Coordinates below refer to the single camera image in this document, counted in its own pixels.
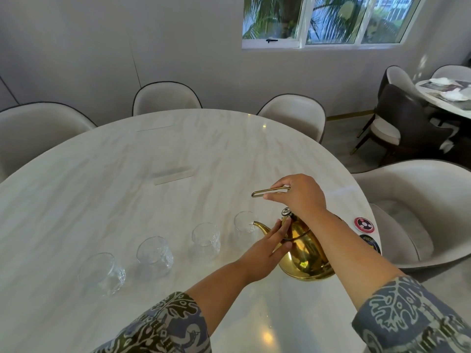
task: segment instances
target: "window frame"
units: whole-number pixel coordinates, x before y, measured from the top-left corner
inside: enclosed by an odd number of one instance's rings
[[[423,8],[423,5],[426,0],[419,0],[417,7],[415,8],[414,13],[409,16],[409,22],[406,29],[401,37],[401,40],[396,43],[362,43],[365,31],[368,27],[371,17],[373,16],[374,5],[377,0],[370,0],[366,8],[365,14],[363,16],[360,28],[355,37],[353,43],[321,43],[321,44],[307,44],[307,35],[309,31],[310,20],[312,16],[312,10],[315,5],[315,0],[303,0],[300,12],[300,19],[298,22],[298,34],[296,38],[276,38],[277,41],[267,42],[266,39],[243,39],[242,40],[242,49],[280,49],[280,48],[289,48],[289,49],[384,49],[398,47],[404,44],[407,40],[407,37]]]

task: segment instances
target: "window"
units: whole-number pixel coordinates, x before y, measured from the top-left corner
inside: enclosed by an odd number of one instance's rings
[[[400,43],[421,0],[244,0],[244,48]]]

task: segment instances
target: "patterned shirt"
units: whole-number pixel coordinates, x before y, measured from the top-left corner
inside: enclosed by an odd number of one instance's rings
[[[388,282],[360,308],[353,328],[372,353],[471,352],[471,328],[416,280]],[[197,303],[175,292],[94,353],[211,353]]]

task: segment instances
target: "round table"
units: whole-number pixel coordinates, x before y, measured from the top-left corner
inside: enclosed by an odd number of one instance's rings
[[[451,103],[451,102],[441,100],[441,99],[431,95],[431,93],[437,93],[438,91],[430,89],[430,88],[422,87],[422,85],[424,85],[428,82],[429,82],[429,80],[423,80],[423,81],[418,82],[415,85],[415,87],[423,95],[425,100],[427,100],[430,104],[433,104],[435,106],[438,106],[439,108],[442,108],[443,110],[446,110],[447,112],[451,112],[451,113],[454,113],[456,115],[460,115],[464,118],[471,119],[471,111],[466,111],[466,110],[460,109],[459,107],[453,105],[453,103]],[[471,89],[470,88],[464,89],[463,92],[465,93],[465,95],[471,97]]]
[[[172,158],[192,166],[194,176],[154,185],[152,173],[167,170]],[[298,172],[319,182],[328,208],[350,227],[359,216],[376,224],[360,187],[332,154],[294,129],[251,114],[140,115],[32,160],[0,185],[0,351],[82,353],[113,338],[166,295],[236,260],[234,216],[251,210],[272,225],[284,206],[250,194]],[[191,231],[207,221],[221,230],[221,251],[194,261]],[[154,235],[168,240],[172,270],[160,279],[139,279],[136,250]],[[377,231],[371,236],[380,242]],[[78,269],[103,251],[125,268],[126,282],[113,296],[90,300]],[[243,290],[211,337],[212,348],[360,353],[365,344],[350,325],[355,313],[337,276],[303,282],[277,267]]]

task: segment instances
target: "marble table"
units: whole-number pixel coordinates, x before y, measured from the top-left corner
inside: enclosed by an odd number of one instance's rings
[[[154,185],[168,166],[193,177]],[[241,252],[231,241],[243,210],[271,225],[283,205],[250,194],[304,172],[328,208],[353,228],[374,217],[360,187],[320,144],[272,120],[223,110],[179,110],[116,121],[31,161],[0,184],[0,351],[88,352],[146,309],[186,290]],[[190,255],[202,222],[221,230],[212,260]],[[171,272],[139,278],[136,250],[160,235]],[[372,234],[379,242],[377,232]],[[115,295],[84,296],[77,280],[90,255],[111,252],[126,269]],[[302,282],[277,267],[248,286],[211,338],[214,352],[363,352],[356,311],[338,278]]]
[[[446,101],[444,99],[438,98],[434,95],[438,94],[439,91],[423,86],[429,82],[429,80],[422,80],[415,85],[415,87],[422,94],[425,100],[427,100],[430,104],[433,104],[435,106],[438,106],[439,108],[442,108],[443,110],[446,110],[447,112],[451,112],[464,118],[471,119],[471,111],[460,108],[460,106],[462,106],[462,104],[460,104],[461,102]],[[461,92],[471,98],[471,88],[463,88]],[[467,101],[467,103],[468,108],[471,107],[470,101]]]

